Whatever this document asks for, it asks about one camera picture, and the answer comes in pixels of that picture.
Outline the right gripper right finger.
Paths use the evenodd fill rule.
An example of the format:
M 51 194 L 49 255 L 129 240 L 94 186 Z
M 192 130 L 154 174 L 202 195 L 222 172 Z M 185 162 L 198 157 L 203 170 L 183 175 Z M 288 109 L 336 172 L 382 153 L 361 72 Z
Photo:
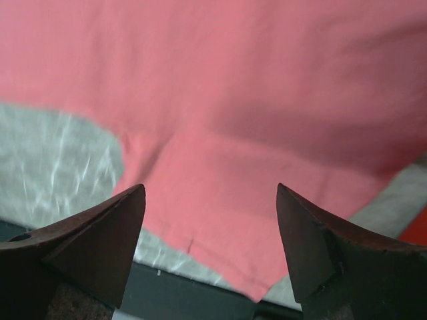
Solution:
M 335 216 L 284 185 L 276 211 L 305 319 L 425 319 L 426 248 Z

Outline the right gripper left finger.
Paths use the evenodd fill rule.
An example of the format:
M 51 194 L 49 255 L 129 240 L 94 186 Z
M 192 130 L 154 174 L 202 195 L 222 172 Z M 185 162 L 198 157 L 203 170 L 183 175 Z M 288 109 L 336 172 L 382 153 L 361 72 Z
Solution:
M 2 319 L 111 319 L 145 213 L 142 184 L 1 244 Z

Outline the dark pink t shirt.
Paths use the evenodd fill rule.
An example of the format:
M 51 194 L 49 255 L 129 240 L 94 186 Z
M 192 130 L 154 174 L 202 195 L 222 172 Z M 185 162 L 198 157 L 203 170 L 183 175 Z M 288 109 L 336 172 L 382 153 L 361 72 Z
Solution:
M 426 2 L 2 1 L 1 100 L 117 135 L 146 228 L 259 301 L 279 183 L 349 218 L 426 150 Z

